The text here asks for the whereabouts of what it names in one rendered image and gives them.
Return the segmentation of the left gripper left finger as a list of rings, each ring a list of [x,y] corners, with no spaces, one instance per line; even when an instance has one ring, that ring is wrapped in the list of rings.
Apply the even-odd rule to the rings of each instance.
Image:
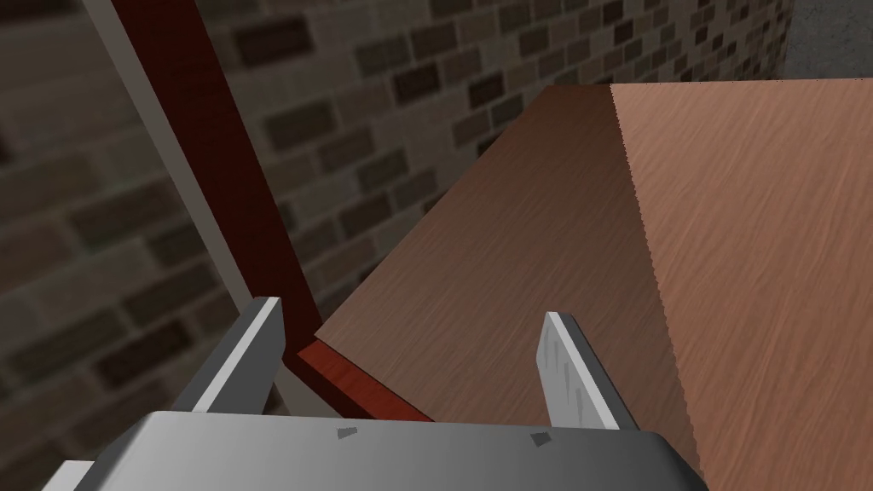
[[[206,358],[171,409],[261,414],[286,347],[279,297],[255,297]]]

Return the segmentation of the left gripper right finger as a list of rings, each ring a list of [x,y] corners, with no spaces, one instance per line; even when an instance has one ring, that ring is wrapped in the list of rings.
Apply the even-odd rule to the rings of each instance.
[[[546,312],[536,365],[551,426],[639,428],[572,315]]]

